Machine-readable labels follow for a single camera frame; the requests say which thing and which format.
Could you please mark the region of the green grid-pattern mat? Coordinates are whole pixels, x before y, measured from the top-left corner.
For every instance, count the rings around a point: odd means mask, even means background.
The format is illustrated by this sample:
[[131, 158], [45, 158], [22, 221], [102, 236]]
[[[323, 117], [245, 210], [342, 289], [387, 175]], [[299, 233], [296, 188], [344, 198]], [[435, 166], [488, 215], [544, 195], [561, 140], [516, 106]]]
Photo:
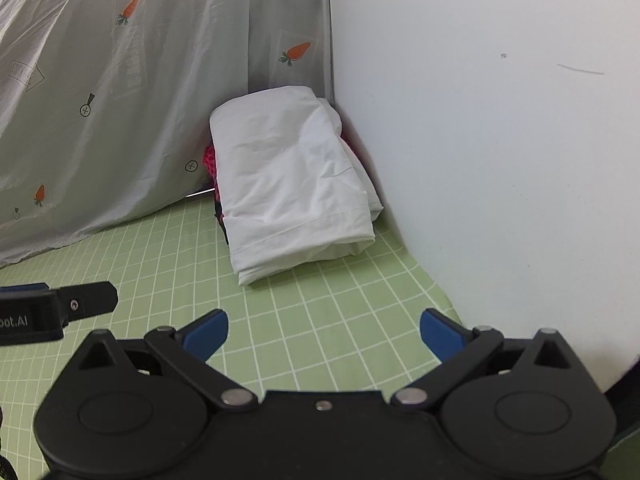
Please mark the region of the green grid-pattern mat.
[[89, 332], [138, 338], [185, 326], [219, 308], [230, 318], [210, 365], [257, 393], [366, 390], [391, 393], [434, 367], [420, 314], [454, 307], [383, 222], [362, 254], [298, 266], [250, 286], [232, 271], [210, 195], [50, 250], [1, 272], [6, 285], [109, 281], [116, 310], [70, 324], [62, 340], [1, 352], [1, 445], [22, 479], [46, 465], [32, 436], [36, 408]]

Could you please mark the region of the white t-shirt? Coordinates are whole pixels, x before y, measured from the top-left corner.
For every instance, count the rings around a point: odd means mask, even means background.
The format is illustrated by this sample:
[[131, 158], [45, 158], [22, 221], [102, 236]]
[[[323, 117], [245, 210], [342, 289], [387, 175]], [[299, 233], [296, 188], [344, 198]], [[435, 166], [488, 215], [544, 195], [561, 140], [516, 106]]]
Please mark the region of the white t-shirt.
[[240, 285], [374, 243], [383, 205], [337, 111], [311, 88], [232, 99], [210, 114], [209, 128]]

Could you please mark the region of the red knitted garment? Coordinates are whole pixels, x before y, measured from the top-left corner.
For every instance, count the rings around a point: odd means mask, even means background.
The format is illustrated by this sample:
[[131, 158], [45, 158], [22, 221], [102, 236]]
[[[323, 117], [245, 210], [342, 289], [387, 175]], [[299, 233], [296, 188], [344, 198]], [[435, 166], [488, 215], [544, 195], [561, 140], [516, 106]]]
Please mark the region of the red knitted garment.
[[217, 183], [217, 166], [216, 166], [216, 155], [213, 144], [209, 144], [209, 146], [204, 150], [203, 165], [213, 182], [214, 188], [214, 204], [215, 204], [215, 216], [218, 220], [219, 224], [224, 223], [224, 212], [222, 211], [222, 205], [219, 195], [219, 188]]

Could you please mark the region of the grey carrot-print storage bag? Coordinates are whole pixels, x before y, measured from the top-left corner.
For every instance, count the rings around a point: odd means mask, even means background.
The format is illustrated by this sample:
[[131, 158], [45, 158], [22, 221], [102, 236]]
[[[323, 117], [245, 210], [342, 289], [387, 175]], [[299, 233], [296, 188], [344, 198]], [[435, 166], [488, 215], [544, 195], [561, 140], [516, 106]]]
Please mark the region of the grey carrot-print storage bag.
[[329, 0], [1, 0], [1, 261], [181, 200], [208, 118], [332, 89]]

